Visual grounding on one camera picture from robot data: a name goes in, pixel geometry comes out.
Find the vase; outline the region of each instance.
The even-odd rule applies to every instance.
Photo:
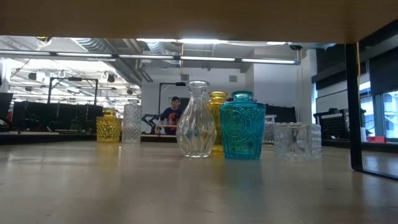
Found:
[[[251,101],[250,91],[235,91],[233,102],[221,105],[221,133],[225,158],[259,159],[266,107]]]
[[[122,121],[116,117],[116,110],[105,109],[103,117],[97,117],[97,141],[119,142]]]
[[[274,125],[276,115],[266,115],[266,122],[264,124],[264,137],[262,143],[273,144],[274,143]]]
[[[207,103],[210,109],[210,113],[214,118],[216,124],[216,141],[213,146],[211,153],[213,155],[223,155],[223,141],[221,135],[221,120],[220,120],[220,106],[226,103],[226,97],[228,93],[223,91],[212,91],[209,93],[211,100]]]
[[[206,81],[189,81],[190,99],[177,125],[177,142],[184,156],[207,157],[216,140],[216,126],[204,94]]]
[[[138,100],[124,105],[122,142],[140,143],[141,142],[141,105]]]
[[[321,127],[308,123],[275,124],[275,157],[309,161],[322,157]]]

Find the table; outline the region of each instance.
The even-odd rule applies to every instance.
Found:
[[[272,150],[240,161],[186,158],[172,143],[0,146],[0,223],[396,222],[397,182],[352,171],[348,149],[309,163]],[[398,166],[367,153],[364,165]]]

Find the amber glass jar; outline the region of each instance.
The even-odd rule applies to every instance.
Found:
[[[220,122],[220,106],[226,102],[228,93],[224,91],[212,91],[209,92],[211,100],[207,103],[210,109],[211,115],[216,123],[217,137],[216,142],[213,146],[212,154],[223,154],[223,141],[221,137],[221,122]]]
[[[119,142],[122,119],[116,117],[116,110],[105,109],[103,117],[97,117],[97,141]]]

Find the turquoise jar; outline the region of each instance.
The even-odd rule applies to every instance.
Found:
[[[259,159],[266,106],[251,102],[253,93],[235,91],[233,102],[220,108],[221,133],[225,158]]]

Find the man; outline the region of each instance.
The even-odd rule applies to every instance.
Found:
[[[160,120],[163,121],[166,118],[168,125],[177,125],[178,119],[180,119],[182,114],[182,110],[180,110],[178,106],[180,106],[180,98],[178,98],[177,96],[173,96],[171,107],[164,110],[162,116],[160,117]],[[165,127],[164,130],[168,135],[175,135],[177,128]]]

